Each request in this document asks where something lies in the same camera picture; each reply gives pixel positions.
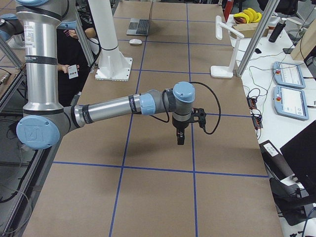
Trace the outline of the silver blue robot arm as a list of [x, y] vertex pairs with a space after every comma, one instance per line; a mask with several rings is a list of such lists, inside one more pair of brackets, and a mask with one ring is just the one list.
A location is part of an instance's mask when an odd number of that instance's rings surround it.
[[0, 16], [0, 36], [8, 41], [12, 37], [18, 42], [24, 42], [24, 27], [13, 13]]
[[63, 107], [58, 101], [58, 27], [73, 29], [77, 23], [73, 0], [19, 0], [17, 16], [24, 23], [28, 103], [16, 132], [28, 147], [41, 150], [55, 145], [74, 129], [126, 114], [172, 113], [177, 143], [184, 144], [184, 130], [195, 122], [195, 88], [179, 82], [172, 89], [150, 90], [107, 102]]

